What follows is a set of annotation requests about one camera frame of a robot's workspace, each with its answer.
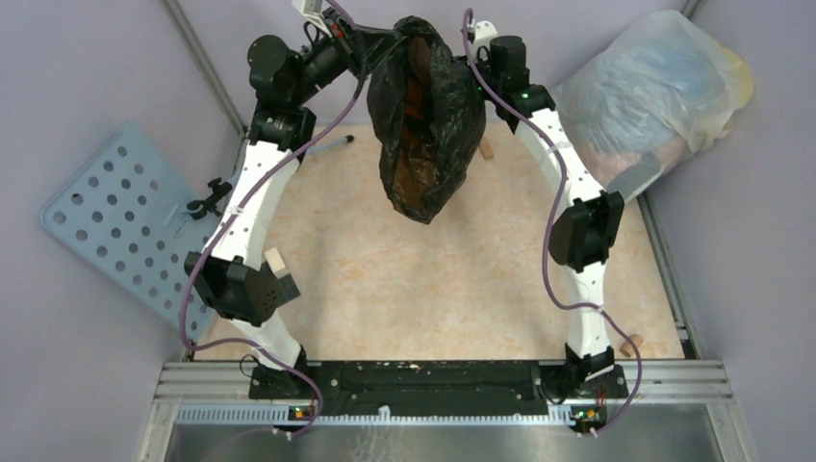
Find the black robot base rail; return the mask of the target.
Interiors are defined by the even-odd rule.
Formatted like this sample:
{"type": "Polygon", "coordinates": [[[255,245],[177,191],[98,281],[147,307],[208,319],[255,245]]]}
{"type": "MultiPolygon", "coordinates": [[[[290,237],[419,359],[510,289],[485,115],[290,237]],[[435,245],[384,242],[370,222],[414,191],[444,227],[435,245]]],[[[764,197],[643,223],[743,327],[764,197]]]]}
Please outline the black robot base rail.
{"type": "Polygon", "coordinates": [[[397,417],[543,415],[569,399],[598,404],[626,398],[621,367],[581,380],[563,362],[299,360],[294,372],[261,364],[247,373],[255,400],[292,404],[290,416],[373,416],[386,406],[397,417]]]}

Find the large translucent trash bag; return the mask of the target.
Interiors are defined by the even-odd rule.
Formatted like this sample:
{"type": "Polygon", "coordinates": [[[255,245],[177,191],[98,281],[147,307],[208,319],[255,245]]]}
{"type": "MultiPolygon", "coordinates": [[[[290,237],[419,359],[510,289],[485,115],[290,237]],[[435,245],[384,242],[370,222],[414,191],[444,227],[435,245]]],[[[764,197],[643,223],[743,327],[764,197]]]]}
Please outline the large translucent trash bag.
{"type": "Polygon", "coordinates": [[[553,91],[578,156],[631,201],[730,131],[751,100],[749,65],[678,11],[650,13],[553,91]]]}

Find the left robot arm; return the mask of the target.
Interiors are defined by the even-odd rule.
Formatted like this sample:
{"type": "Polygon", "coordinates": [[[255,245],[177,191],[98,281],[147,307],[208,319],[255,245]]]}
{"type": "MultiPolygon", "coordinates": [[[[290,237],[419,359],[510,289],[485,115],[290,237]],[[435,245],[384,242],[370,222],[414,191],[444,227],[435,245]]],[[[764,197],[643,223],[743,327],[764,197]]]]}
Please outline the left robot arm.
{"type": "Polygon", "coordinates": [[[239,328],[239,343],[259,354],[286,398],[305,392],[309,374],[302,345],[277,312],[297,296],[296,286],[268,261],[265,241],[288,182],[317,141],[316,117],[305,104],[345,72],[363,84],[404,40],[393,30],[337,20],[299,51],[273,35],[256,38],[247,51],[257,104],[238,182],[216,233],[189,254],[185,271],[203,304],[239,328]]]}

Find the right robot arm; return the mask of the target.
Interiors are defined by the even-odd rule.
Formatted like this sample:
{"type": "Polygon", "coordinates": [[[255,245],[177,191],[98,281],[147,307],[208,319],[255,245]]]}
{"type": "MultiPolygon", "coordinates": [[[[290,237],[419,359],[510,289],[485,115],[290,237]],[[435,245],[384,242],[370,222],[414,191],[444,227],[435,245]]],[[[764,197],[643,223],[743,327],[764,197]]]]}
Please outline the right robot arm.
{"type": "Polygon", "coordinates": [[[570,316],[564,382],[588,397],[613,371],[603,283],[625,201],[589,172],[562,126],[548,90],[531,83],[526,46],[517,36],[463,39],[483,97],[532,155],[553,190],[542,250],[542,279],[552,304],[570,316]]]}

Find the black trash bag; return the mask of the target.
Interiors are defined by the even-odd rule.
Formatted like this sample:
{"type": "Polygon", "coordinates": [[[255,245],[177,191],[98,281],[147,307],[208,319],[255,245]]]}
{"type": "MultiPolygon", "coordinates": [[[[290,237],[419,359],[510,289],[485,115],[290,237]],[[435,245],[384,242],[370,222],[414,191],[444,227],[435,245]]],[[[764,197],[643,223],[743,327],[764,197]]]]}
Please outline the black trash bag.
{"type": "Polygon", "coordinates": [[[379,176],[397,212],[428,224],[466,181],[485,103],[466,60],[427,20],[406,16],[394,29],[405,40],[371,74],[367,94],[379,176]]]}

